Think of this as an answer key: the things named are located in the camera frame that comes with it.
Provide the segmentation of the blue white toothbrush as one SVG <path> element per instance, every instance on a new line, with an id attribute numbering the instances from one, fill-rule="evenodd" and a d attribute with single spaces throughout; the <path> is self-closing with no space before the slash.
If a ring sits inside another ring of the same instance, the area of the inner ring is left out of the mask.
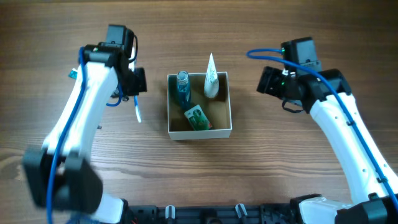
<path id="1" fill-rule="evenodd" d="M 135 107 L 137 121 L 138 121 L 138 123 L 142 123 L 141 112 L 140 112 L 137 96 L 134 96 L 134 107 Z"/>

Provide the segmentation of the blue mouthwash bottle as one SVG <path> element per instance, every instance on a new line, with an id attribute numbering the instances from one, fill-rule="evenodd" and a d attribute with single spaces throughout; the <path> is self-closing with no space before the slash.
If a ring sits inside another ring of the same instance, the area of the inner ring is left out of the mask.
<path id="1" fill-rule="evenodd" d="M 188 110 L 191 105 L 191 89 L 190 77 L 186 71 L 182 70 L 177 73 L 177 93 L 181 109 Z"/>

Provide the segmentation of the teal toothpaste tube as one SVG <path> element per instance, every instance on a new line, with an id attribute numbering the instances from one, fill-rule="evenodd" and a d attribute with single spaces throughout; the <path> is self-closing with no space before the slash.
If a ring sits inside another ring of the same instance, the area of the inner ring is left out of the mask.
<path id="1" fill-rule="evenodd" d="M 69 76 L 70 78 L 76 79 L 76 78 L 77 78 L 77 75 L 78 75 L 77 70 L 76 70 L 75 68 L 73 68 L 73 69 L 71 70 L 71 72 L 69 73 L 68 76 Z"/>

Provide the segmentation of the white lotion tube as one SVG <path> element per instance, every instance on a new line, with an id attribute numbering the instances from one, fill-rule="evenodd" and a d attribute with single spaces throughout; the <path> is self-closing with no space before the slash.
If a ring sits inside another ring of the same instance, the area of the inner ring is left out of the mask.
<path id="1" fill-rule="evenodd" d="M 213 54 L 210 54 L 206 71 L 204 94 L 208 98 L 215 98 L 219 92 L 219 78 Z"/>

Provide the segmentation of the green white soap packet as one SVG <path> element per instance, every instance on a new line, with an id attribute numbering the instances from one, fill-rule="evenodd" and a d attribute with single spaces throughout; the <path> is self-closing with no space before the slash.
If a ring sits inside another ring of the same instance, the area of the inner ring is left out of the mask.
<path id="1" fill-rule="evenodd" d="M 204 114 L 200 105 L 196 105 L 188 111 L 184 112 L 184 115 L 188 119 L 190 126 L 195 131 L 206 131 L 213 128 L 212 124 Z"/>

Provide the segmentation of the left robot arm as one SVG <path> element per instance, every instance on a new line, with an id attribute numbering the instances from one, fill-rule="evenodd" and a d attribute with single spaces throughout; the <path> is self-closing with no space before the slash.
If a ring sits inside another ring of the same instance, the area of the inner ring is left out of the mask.
<path id="1" fill-rule="evenodd" d="M 137 37 L 110 25 L 106 39 L 79 50 L 77 78 L 67 104 L 39 150 L 25 152 L 22 165 L 34 203 L 47 221 L 69 211 L 70 223 L 285 223 L 283 206 L 131 206 L 103 190 L 90 164 L 91 147 L 111 97 L 123 100 L 147 90 L 142 68 L 134 68 Z"/>

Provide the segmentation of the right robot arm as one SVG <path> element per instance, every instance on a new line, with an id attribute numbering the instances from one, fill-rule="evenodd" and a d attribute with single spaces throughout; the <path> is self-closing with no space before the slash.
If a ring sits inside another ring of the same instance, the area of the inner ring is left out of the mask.
<path id="1" fill-rule="evenodd" d="M 397 223 L 397 175 L 389 167 L 359 114 L 351 87 L 337 69 L 323 70 L 311 37 L 284 42 L 288 75 L 275 90 L 300 101 L 329 140 L 343 169 L 351 203 L 322 196 L 301 199 L 304 223 Z"/>

